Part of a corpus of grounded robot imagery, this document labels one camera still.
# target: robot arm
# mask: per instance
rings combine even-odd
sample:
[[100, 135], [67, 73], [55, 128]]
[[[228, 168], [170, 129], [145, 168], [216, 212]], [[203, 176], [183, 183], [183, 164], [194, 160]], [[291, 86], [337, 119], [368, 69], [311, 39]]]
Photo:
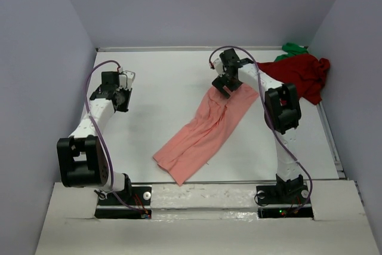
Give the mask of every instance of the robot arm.
[[[225, 50], [220, 54], [213, 66], [218, 77], [212, 82], [225, 97], [230, 97], [226, 89], [235, 91], [242, 83], [258, 90], [258, 72], [250, 59], [240, 59], [234, 49]], [[295, 154], [295, 139], [298, 120], [301, 118], [297, 90], [293, 84], [283, 84], [269, 75], [261, 72], [261, 87], [266, 109], [275, 128], [276, 136], [289, 151]], [[290, 203], [301, 195], [307, 187], [298, 164], [286, 152], [275, 138], [278, 169], [276, 186], [262, 188], [263, 204]]]
[[[127, 112], [135, 73], [129, 71], [102, 72], [101, 85], [92, 93], [89, 112], [75, 131], [57, 142], [61, 179], [66, 187], [94, 186], [105, 192], [111, 190], [111, 176], [104, 150], [89, 115], [103, 131], [115, 112]], [[131, 190], [126, 174], [113, 172], [114, 191]]]

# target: pink towel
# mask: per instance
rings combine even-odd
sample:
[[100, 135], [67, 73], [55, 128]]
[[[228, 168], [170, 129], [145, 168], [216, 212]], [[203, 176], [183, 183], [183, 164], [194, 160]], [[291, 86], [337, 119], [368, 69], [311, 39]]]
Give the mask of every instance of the pink towel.
[[154, 159], [182, 185], [220, 149], [257, 97], [245, 84], [229, 99], [211, 87], [195, 117], [154, 154]]

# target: red cloth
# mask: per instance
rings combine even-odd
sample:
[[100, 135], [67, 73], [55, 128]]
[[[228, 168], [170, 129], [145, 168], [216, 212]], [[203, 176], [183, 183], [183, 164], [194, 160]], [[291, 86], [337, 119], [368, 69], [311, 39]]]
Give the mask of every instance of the red cloth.
[[258, 67], [272, 78], [283, 83], [293, 83], [298, 97], [304, 97], [312, 104], [321, 102], [320, 90], [324, 87], [329, 60], [310, 54], [296, 55], [277, 62], [259, 63]]

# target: purple cable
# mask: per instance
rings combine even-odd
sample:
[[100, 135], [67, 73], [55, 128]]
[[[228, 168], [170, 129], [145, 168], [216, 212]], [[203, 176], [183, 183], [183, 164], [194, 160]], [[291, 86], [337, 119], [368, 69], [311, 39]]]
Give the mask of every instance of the purple cable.
[[86, 79], [86, 82], [85, 82], [85, 108], [86, 108], [86, 111], [88, 113], [88, 116], [89, 116], [89, 119], [91, 121], [91, 123], [93, 124], [94, 126], [94, 129], [95, 129], [95, 132], [97, 133], [98, 135], [98, 138], [100, 139], [101, 141], [101, 144], [102, 144], [102, 147], [105, 151], [105, 154], [106, 154], [106, 159], [107, 159], [107, 164], [109, 166], [109, 173], [110, 173], [110, 190], [112, 191], [112, 193], [114, 194], [115, 198], [124, 206], [126, 206], [127, 208], [131, 209], [131, 210], [136, 210], [136, 211], [139, 211], [141, 212], [140, 209], [138, 208], [134, 208], [126, 203], [123, 202], [123, 200], [121, 200], [121, 198], [117, 195], [117, 193], [115, 191], [113, 191], [113, 185], [114, 185], [114, 170], [113, 170], [113, 164], [112, 164], [112, 160], [110, 158], [110, 153], [109, 153], [109, 150], [106, 146], [106, 143], [105, 143], [105, 140], [102, 136], [102, 133], [100, 131], [100, 128], [98, 127], [95, 119], [93, 118], [93, 116], [90, 114], [90, 107], [89, 107], [89, 102], [88, 102], [88, 95], [87, 95], [87, 92], [88, 92], [88, 88], [89, 88], [89, 84], [90, 84], [90, 79], [91, 79], [91, 75], [93, 74], [93, 72], [95, 70], [97, 70], [99, 67], [105, 65], [105, 64], [108, 64], [108, 63], [115, 63], [117, 65], [118, 68], [121, 68], [121, 65], [117, 62], [117, 61], [114, 61], [114, 60], [108, 60], [108, 61], [105, 61], [105, 62], [102, 62], [100, 64], [98, 64], [96, 67], [93, 68], [93, 70], [89, 73], [88, 75], [88, 78]]
[[300, 162], [298, 161], [298, 159], [295, 157], [295, 155], [282, 143], [282, 141], [279, 139], [278, 135], [276, 134], [276, 130], [273, 126], [273, 123], [270, 119], [270, 115], [269, 115], [269, 111], [267, 110], [267, 108], [265, 107], [265, 102], [264, 102], [264, 95], [263, 95], [263, 88], [261, 86], [261, 77], [260, 77], [260, 69], [258, 68], [258, 64], [255, 60], [255, 58], [251, 55], [251, 53], [249, 53], [246, 49], [243, 49], [241, 47], [238, 47], [238, 46], [231, 46], [231, 45], [227, 45], [227, 46], [222, 46], [222, 47], [219, 47], [217, 49], [215, 49], [209, 59], [208, 59], [208, 62], [210, 64], [212, 64], [212, 56], [219, 50], [221, 49], [225, 49], [225, 48], [234, 48], [234, 49], [237, 49], [237, 50], [240, 50], [240, 51], [243, 51], [245, 54], [247, 54], [247, 56], [253, 61], [254, 63], [254, 66], [256, 67], [256, 71], [257, 71], [257, 81], [258, 81], [258, 91], [259, 91], [259, 94], [260, 94], [260, 99], [261, 99], [261, 104], [263, 105], [263, 109], [264, 109], [264, 112], [265, 112], [265, 115], [267, 117], [267, 120], [268, 122], [270, 123], [270, 127], [271, 127], [271, 130], [272, 130], [272, 133], [273, 135], [275, 136], [276, 140], [279, 142], [279, 144], [284, 148], [284, 150], [288, 153], [288, 155], [298, 164], [298, 166], [303, 170], [303, 172], [306, 173], [307, 177], [308, 177], [308, 180], [309, 180], [309, 183], [310, 183], [310, 189], [309, 189], [309, 193], [308, 193], [308, 196], [306, 198], [306, 200], [304, 201], [304, 203], [302, 203], [299, 207], [297, 207], [295, 210], [293, 210], [293, 213], [297, 212], [298, 210], [300, 210], [301, 208], [303, 208], [308, 202], [309, 202], [309, 199], [310, 199], [310, 196], [312, 194], [312, 190], [313, 190], [313, 180], [312, 180], [312, 177], [310, 176], [310, 174], [307, 172], [307, 170], [303, 167], [302, 164], [300, 164]]

